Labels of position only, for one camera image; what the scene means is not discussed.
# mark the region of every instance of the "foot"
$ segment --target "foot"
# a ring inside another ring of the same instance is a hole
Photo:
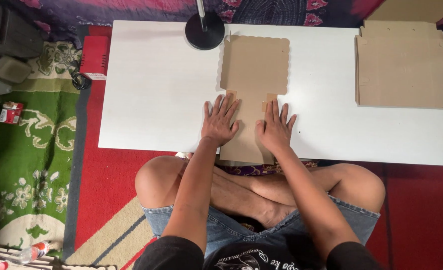
[[[260,222],[265,229],[275,227],[286,216],[297,209],[296,207],[280,204],[273,201],[272,203],[273,205],[271,207],[268,207],[268,209],[260,217],[256,218],[256,220]]]

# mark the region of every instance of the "white tabletop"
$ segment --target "white tabletop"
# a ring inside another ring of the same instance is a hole
[[[220,89],[223,44],[190,47],[183,22],[115,21],[101,148],[193,152],[203,102]],[[443,109],[355,102],[358,29],[226,24],[233,35],[287,38],[287,95],[300,158],[443,165]]]

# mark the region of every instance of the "finger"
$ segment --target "finger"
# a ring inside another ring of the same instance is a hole
[[[263,137],[265,134],[265,127],[263,126],[262,120],[256,120],[255,123],[256,134],[258,134],[258,138]]]
[[[218,95],[215,100],[215,104],[213,104],[213,110],[211,111],[212,115],[217,115],[220,111],[220,101],[222,101],[222,95]]]
[[[208,101],[205,101],[205,119],[210,117],[210,110],[208,109]]]
[[[269,123],[273,122],[273,101],[269,101],[266,105],[265,121]]]
[[[223,116],[225,116],[225,114],[226,114],[226,110],[228,109],[228,102],[230,101],[231,96],[232,96],[231,93],[225,95],[225,98],[223,99],[223,102],[221,103],[220,113],[222,113]]]
[[[288,103],[285,103],[281,108],[280,121],[283,125],[286,125],[286,119],[288,118]]]
[[[225,115],[226,117],[228,117],[228,119],[231,119],[233,117],[233,115],[235,114],[235,110],[237,109],[239,103],[240,103],[240,100],[237,99],[231,104],[230,108],[228,109],[228,112],[226,112],[226,115]]]
[[[238,129],[240,129],[240,120],[236,120],[233,123],[233,126],[231,126],[231,137],[235,136],[237,134]]]
[[[278,99],[273,100],[273,121],[280,121],[280,111],[278,109]]]
[[[297,115],[293,114],[288,121],[288,124],[286,124],[286,127],[288,127],[288,131],[291,133],[293,129],[293,125],[295,125],[295,120],[297,120]]]

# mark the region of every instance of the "black round lamp base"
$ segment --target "black round lamp base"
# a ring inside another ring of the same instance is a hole
[[[214,12],[205,13],[206,31],[201,26],[200,15],[193,15],[185,26],[186,39],[191,46],[199,50],[211,50],[217,47],[225,37],[223,21]]]

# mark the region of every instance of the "hand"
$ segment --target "hand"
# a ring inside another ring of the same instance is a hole
[[[256,121],[256,133],[263,146],[266,147],[273,155],[277,156],[281,151],[290,149],[290,137],[292,136],[292,128],[297,119],[297,115],[293,114],[288,121],[288,104],[284,104],[281,108],[281,115],[278,114],[278,100],[268,102],[265,112],[266,127],[263,121]]]
[[[226,95],[220,107],[222,95],[218,95],[211,115],[208,110],[208,101],[205,102],[205,120],[201,128],[201,138],[211,138],[218,143],[218,146],[222,146],[233,139],[239,128],[239,120],[236,120],[230,128],[230,120],[235,114],[239,103],[237,99],[228,108],[228,101],[231,96],[231,93]]]

